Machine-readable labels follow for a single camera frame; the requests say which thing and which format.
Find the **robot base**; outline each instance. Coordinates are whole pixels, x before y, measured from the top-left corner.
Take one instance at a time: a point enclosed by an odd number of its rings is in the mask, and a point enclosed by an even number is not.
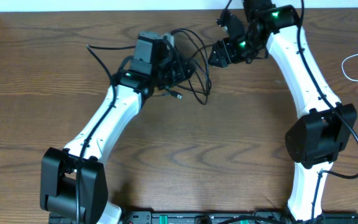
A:
[[[244,212],[244,213],[180,213],[180,212],[169,212],[169,213],[160,213],[160,212],[148,212],[148,211],[139,211],[139,212],[126,212],[121,217],[119,224],[218,224],[220,222],[226,221],[228,219],[239,217],[241,215],[252,216],[256,215],[259,217],[277,219],[281,220],[283,223],[287,224],[307,224],[308,222],[291,222],[289,218],[286,217],[287,212],[268,212],[266,210],[260,210],[256,214],[253,212]],[[50,214],[49,224],[75,224],[75,221],[64,218],[60,215]],[[262,221],[239,221],[233,224],[253,224],[253,223],[266,223]],[[318,217],[313,224],[358,224],[358,214],[357,213],[323,213]]]

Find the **green led light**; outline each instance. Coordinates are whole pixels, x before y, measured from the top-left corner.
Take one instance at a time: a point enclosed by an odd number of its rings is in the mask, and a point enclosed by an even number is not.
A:
[[[272,16],[273,16],[274,18],[278,18],[278,12],[272,12]]]

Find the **white robot arm segment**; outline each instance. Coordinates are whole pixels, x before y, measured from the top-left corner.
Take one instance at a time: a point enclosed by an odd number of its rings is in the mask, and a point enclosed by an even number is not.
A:
[[[280,29],[277,34],[271,33],[267,41],[267,50],[280,67],[295,102],[298,118],[301,118],[303,115],[309,114],[309,111],[313,108],[317,111],[324,111],[329,108],[323,100],[319,100],[320,96],[316,87],[313,85],[299,56],[296,40],[297,30],[297,26],[290,26]],[[310,52],[303,28],[301,30],[301,43],[306,61],[318,85],[327,96],[327,100],[332,105],[340,103],[340,99],[329,88]]]
[[[142,95],[140,93],[136,93],[133,88],[122,85],[118,85],[116,89],[117,101],[114,108],[109,112],[99,128],[93,134],[92,139],[88,144],[89,146],[86,148],[84,159],[89,159],[91,156],[94,156],[98,159],[98,162],[106,164],[111,149],[118,140],[122,130],[141,109]],[[85,138],[111,104],[113,98],[112,94],[112,86],[110,86],[107,95],[97,112],[79,135],[65,146],[65,148],[70,149],[68,152],[69,154],[73,156],[80,155]]]
[[[333,164],[333,162],[324,162],[314,165],[311,169],[305,169],[301,163],[295,163],[292,193],[290,199],[288,199],[288,208],[296,220],[305,221],[311,218],[313,197],[318,181],[318,172],[321,170],[330,170]],[[321,209],[321,198],[323,197],[326,179],[327,174],[323,174],[317,193],[316,205],[314,206],[315,218],[323,212]]]

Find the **black bracket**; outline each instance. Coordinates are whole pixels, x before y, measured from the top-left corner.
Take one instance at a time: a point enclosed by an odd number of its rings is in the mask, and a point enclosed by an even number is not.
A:
[[[116,83],[142,93],[146,100],[153,95],[155,87],[163,90],[189,79],[196,67],[190,58],[184,58],[175,49],[170,38],[173,37],[140,32],[131,65],[128,70],[120,69],[114,74]]]
[[[244,24],[227,9],[216,20],[225,27],[229,37],[213,45],[208,63],[216,67],[227,67],[231,63],[252,63],[261,50],[265,49],[271,33],[281,28],[299,23],[299,17],[293,6],[275,7],[271,0],[244,1],[244,10],[249,22],[247,30]]]
[[[337,104],[335,110],[353,127],[357,118],[353,104]],[[313,109],[286,133],[285,145],[295,162],[310,169],[314,164],[336,161],[349,136],[349,130],[331,110],[317,112]]]
[[[78,158],[67,151],[49,148],[42,158],[40,206],[43,210],[76,219],[76,180],[67,177],[73,172]],[[80,180],[81,221],[96,223],[108,201],[108,188],[104,166],[88,159],[83,162]]]

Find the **green connector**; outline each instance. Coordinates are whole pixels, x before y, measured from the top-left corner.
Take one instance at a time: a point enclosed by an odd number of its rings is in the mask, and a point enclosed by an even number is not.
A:
[[[168,224],[168,216],[160,215],[160,224]]]

